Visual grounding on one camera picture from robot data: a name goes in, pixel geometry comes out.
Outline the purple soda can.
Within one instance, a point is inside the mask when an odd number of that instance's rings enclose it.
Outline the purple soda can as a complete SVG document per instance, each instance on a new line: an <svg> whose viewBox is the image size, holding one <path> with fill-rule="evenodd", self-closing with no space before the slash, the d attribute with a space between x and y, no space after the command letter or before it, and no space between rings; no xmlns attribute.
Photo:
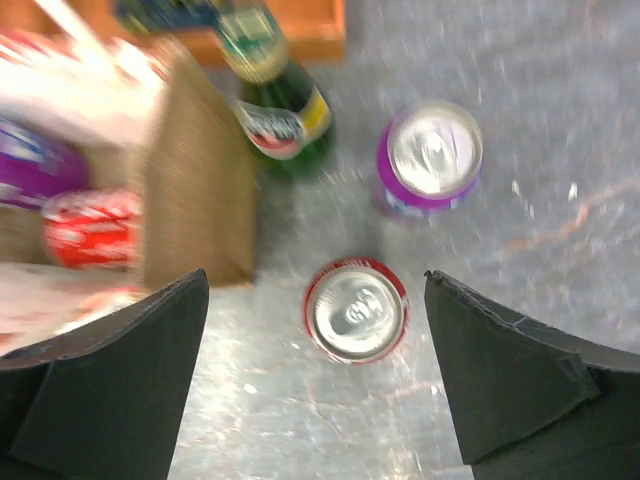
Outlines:
<svg viewBox="0 0 640 480"><path fill-rule="evenodd" d="M89 186L89 165L80 152L1 119L2 205L39 211L51 197Z"/></svg>
<svg viewBox="0 0 640 480"><path fill-rule="evenodd" d="M414 104L380 135L376 200L391 214L415 219L454 209L477 184L482 165L482 134L467 110L444 100Z"/></svg>

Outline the red cola can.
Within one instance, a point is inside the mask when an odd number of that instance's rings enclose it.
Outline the red cola can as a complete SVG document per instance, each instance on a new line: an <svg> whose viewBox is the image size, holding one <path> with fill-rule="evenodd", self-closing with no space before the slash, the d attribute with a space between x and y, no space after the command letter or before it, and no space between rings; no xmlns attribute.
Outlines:
<svg viewBox="0 0 640 480"><path fill-rule="evenodd" d="M41 210L45 250L71 269L126 269L136 254L142 200L128 188L57 195Z"/></svg>
<svg viewBox="0 0 640 480"><path fill-rule="evenodd" d="M316 272L302 312L308 334L332 361L366 364L401 342L409 300L404 284L386 265L370 257L346 257Z"/></svg>

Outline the green glass bottle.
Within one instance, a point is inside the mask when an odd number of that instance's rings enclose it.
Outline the green glass bottle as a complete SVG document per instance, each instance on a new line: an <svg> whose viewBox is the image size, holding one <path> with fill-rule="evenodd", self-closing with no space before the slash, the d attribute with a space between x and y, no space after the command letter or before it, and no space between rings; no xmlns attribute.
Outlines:
<svg viewBox="0 0 640 480"><path fill-rule="evenodd" d="M290 176L317 170L333 145L334 116L269 8L222 1L217 33L239 79L237 118L258 158Z"/></svg>

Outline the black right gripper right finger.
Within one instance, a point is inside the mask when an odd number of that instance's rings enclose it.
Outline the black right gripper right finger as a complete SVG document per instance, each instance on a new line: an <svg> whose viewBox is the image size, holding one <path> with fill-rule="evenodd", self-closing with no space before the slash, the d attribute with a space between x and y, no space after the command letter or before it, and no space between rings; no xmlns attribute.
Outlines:
<svg viewBox="0 0 640 480"><path fill-rule="evenodd" d="M463 462L477 479L635 479L639 358L441 271L425 307Z"/></svg>

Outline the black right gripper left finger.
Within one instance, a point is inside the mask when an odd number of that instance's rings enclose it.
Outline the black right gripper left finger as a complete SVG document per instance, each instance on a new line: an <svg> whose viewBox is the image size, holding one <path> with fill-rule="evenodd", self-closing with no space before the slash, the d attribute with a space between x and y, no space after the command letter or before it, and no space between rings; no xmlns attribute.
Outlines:
<svg viewBox="0 0 640 480"><path fill-rule="evenodd" d="M167 478L207 311L196 270L3 356L2 478Z"/></svg>

